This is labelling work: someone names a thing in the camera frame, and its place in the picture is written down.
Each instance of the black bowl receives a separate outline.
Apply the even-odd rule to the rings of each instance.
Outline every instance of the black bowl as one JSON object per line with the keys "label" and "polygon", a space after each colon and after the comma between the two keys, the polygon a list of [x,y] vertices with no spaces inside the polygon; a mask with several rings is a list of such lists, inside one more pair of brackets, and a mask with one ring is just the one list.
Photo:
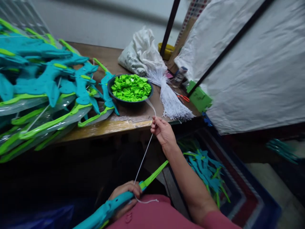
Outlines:
{"label": "black bowl", "polygon": [[[123,107],[126,107],[126,108],[136,108],[136,107],[141,107],[142,105],[144,105],[145,104],[145,100],[137,101],[137,102],[129,102],[129,101],[121,100],[118,97],[115,97],[113,95],[111,87],[114,85],[115,78],[116,77],[120,77],[120,76],[121,75],[117,75],[117,76],[113,77],[111,80],[108,81],[107,87],[108,87],[109,94],[113,98],[115,98],[115,100],[117,101],[118,104],[120,104],[120,105],[122,105]],[[151,86],[152,90],[151,90],[151,92],[150,92],[150,94],[149,94],[147,99],[149,99],[153,95],[153,85],[150,82],[148,82],[148,83]]]}

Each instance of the white curtain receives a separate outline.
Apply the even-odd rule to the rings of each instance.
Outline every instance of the white curtain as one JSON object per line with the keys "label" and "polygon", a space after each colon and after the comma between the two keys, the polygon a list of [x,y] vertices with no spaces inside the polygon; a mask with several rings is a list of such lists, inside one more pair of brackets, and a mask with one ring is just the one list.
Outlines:
{"label": "white curtain", "polygon": [[[197,82],[263,0],[212,0],[175,59]],[[276,0],[201,84],[220,134],[305,121],[305,2]]]}

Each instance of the green box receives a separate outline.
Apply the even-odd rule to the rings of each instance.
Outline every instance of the green box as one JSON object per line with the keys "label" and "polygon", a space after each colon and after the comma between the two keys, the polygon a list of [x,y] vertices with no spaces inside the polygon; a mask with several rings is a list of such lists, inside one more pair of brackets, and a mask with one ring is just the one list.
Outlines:
{"label": "green box", "polygon": [[[187,93],[191,91],[195,84],[196,83],[194,81],[190,81],[190,84],[186,89]],[[207,109],[212,106],[213,101],[200,87],[195,89],[189,99],[199,112],[206,112]]]}

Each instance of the pink sleeve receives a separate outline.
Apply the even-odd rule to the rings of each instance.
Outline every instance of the pink sleeve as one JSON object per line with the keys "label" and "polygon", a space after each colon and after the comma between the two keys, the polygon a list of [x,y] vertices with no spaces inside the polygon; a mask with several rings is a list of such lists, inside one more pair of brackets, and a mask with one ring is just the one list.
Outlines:
{"label": "pink sleeve", "polygon": [[232,223],[220,211],[209,212],[201,226],[204,229],[241,229],[239,226]]}

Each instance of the black pole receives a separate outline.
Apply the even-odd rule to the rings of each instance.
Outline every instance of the black pole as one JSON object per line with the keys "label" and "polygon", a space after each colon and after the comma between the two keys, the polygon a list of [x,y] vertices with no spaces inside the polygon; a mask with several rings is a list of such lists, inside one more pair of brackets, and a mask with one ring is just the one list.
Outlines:
{"label": "black pole", "polygon": [[233,40],[228,44],[228,46],[222,51],[222,53],[217,57],[213,64],[208,68],[208,70],[203,74],[203,76],[198,80],[196,85],[187,94],[190,97],[195,89],[202,83],[202,81],[211,73],[211,71],[220,63],[224,56],[238,43],[238,41],[243,37],[243,35],[251,28],[251,26],[257,21],[257,19],[266,11],[270,4],[274,0],[265,0],[261,6],[256,10],[252,17],[247,21],[247,23],[242,27],[242,29],[235,35]]}
{"label": "black pole", "polygon": [[167,23],[167,27],[165,30],[165,34],[164,34],[164,38],[163,38],[163,42],[162,42],[162,46],[160,49],[160,55],[163,57],[164,56],[164,52],[165,52],[165,47],[169,38],[169,34],[171,33],[173,24],[174,24],[174,20],[175,20],[175,16],[178,10],[178,6],[179,6],[180,0],[174,0],[173,3],[173,7],[172,7],[172,11],[171,11],[171,15],[169,16],[168,19],[168,23]]}

